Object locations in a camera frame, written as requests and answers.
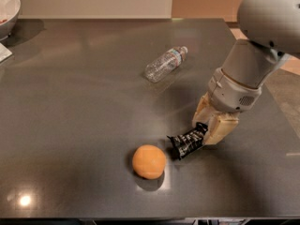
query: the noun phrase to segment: white bowl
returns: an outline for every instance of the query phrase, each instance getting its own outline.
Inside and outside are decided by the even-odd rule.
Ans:
[[[0,41],[10,34],[18,19],[20,7],[20,0],[0,0]]]

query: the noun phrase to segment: black snack wrapper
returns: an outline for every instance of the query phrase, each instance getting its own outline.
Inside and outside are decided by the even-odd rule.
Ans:
[[[206,124],[197,123],[194,129],[184,135],[178,135],[176,137],[168,136],[179,160],[203,147],[203,137],[206,131]]]

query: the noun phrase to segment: orange ball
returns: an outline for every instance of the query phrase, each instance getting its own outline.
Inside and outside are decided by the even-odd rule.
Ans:
[[[146,179],[159,178],[166,166],[165,154],[154,145],[140,146],[132,159],[133,170]]]

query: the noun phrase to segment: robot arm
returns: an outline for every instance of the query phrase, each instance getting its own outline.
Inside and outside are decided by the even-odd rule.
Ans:
[[[208,125],[202,144],[216,144],[250,110],[266,78],[288,54],[300,58],[300,0],[244,0],[237,20],[249,40],[239,39],[208,83],[193,117]]]

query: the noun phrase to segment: clear plastic bottle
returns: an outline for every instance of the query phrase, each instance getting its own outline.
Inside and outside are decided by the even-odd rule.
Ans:
[[[147,65],[144,72],[145,77],[152,83],[159,82],[187,59],[187,53],[186,47],[175,47],[166,51]]]

